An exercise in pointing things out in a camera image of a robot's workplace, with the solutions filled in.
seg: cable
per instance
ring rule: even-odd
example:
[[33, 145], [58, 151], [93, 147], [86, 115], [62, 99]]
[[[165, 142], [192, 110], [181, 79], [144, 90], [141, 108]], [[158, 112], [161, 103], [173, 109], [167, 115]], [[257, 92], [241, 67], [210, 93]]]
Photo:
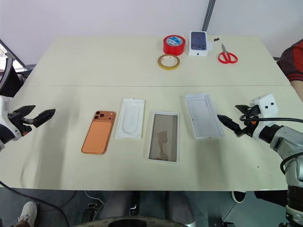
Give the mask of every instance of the cable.
[[84, 190], [84, 193], [87, 195], [87, 197], [89, 197], [89, 198], [91, 198], [91, 199], [94, 199], [94, 200], [99, 200], [102, 204], [105, 204], [101, 199], [89, 196], [89, 195], [87, 194], [86, 190]]
[[37, 202], [40, 202], [40, 203], [43, 203], [43, 204], [45, 204], [45, 205], [47, 205], [47, 206], [50, 206], [50, 207], [55, 208], [55, 209], [58, 210], [58, 211], [62, 214], [62, 216], [64, 217], [64, 220], [65, 220], [65, 222], [66, 222], [66, 226], [67, 226], [67, 227], [70, 227], [70, 223], [68, 222], [68, 219], [67, 219], [65, 213], [63, 212], [63, 210], [62, 210], [61, 208], [59, 208], [59, 207], [57, 207], [57, 206], [55, 206], [55, 205], [53, 205], [53, 204], [51, 204], [51, 203], [49, 203], [49, 202], [46, 202], [46, 201], [44, 201], [44, 200], [41, 200], [41, 199], [38, 199], [38, 198], [35, 198], [35, 197], [32, 197], [32, 196], [29, 196], [29, 195], [22, 194], [22, 193], [20, 193], [20, 192], [14, 190], [14, 189], [8, 187], [8, 186], [7, 186], [5, 183], [3, 183], [2, 181], [0, 181], [0, 184], [1, 184], [4, 188], [6, 188], [7, 190], [11, 191], [12, 193], [15, 193], [15, 194], [17, 194], [17, 195], [21, 195], [21, 196], [23, 196], [23, 197], [27, 197], [27, 198], [29, 198], [29, 199], [31, 199], [31, 200], [35, 200], [35, 201], [37, 201]]
[[287, 158], [285, 158], [281, 164], [280, 164], [280, 169], [282, 171], [282, 173], [285, 175], [285, 170], [284, 170], [284, 165], [286, 162], [288, 162], [289, 160], [293, 159], [293, 158], [297, 158], [299, 156], [303, 156], [303, 152], [300, 152], [300, 153], [297, 153], [297, 154], [294, 154], [294, 155], [291, 155], [291, 156], [288, 156]]
[[303, 120], [297, 118], [287, 118], [287, 117], [270, 117], [270, 118], [244, 118], [246, 115], [240, 117], [240, 121], [243, 122], [267, 122], [267, 121], [284, 121], [284, 122], [299, 122], [303, 123]]
[[[60, 205], [59, 207], [62, 208], [64, 207], [67, 203], [69, 203], [75, 196], [77, 191], [74, 191], [74, 193], [71, 195], [71, 197], [62, 205]], [[42, 210], [42, 209], [39, 209], [39, 211], [42, 211], [42, 212], [48, 212], [48, 211], [53, 211], [53, 210], [56, 210], [56, 209], [50, 209], [50, 210]]]

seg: sneaker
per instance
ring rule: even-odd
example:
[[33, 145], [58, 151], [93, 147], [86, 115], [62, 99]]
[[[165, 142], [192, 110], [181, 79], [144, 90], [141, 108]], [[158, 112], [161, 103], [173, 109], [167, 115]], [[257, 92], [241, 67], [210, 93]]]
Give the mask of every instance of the sneaker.
[[232, 191], [232, 199], [237, 203], [242, 203], [245, 199], [246, 191]]
[[30, 227], [34, 227], [37, 217], [37, 206], [33, 201], [24, 204], [18, 221], [26, 221]]

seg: white sneaker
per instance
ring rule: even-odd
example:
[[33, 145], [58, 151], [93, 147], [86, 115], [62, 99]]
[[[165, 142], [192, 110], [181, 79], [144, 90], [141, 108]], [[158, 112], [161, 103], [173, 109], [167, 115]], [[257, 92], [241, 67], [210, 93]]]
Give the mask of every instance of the white sneaker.
[[34, 227], [37, 217], [37, 206], [33, 201], [24, 204], [18, 221], [26, 221], [30, 227]]

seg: scissor handle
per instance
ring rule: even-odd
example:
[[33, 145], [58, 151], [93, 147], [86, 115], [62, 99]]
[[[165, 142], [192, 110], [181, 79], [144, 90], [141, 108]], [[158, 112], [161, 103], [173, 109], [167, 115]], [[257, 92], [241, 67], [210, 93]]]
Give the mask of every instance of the scissor handle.
[[238, 61], [238, 58], [236, 55], [234, 55], [233, 53], [230, 52], [221, 52], [218, 56], [218, 60], [219, 62], [223, 63], [223, 64], [234, 64]]

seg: phone back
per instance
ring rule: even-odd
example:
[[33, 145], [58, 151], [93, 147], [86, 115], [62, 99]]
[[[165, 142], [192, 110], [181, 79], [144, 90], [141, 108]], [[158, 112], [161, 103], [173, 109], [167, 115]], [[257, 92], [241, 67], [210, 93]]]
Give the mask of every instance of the phone back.
[[115, 118], [115, 112], [97, 111], [95, 113], [82, 147], [83, 153], [102, 155], [106, 152]]

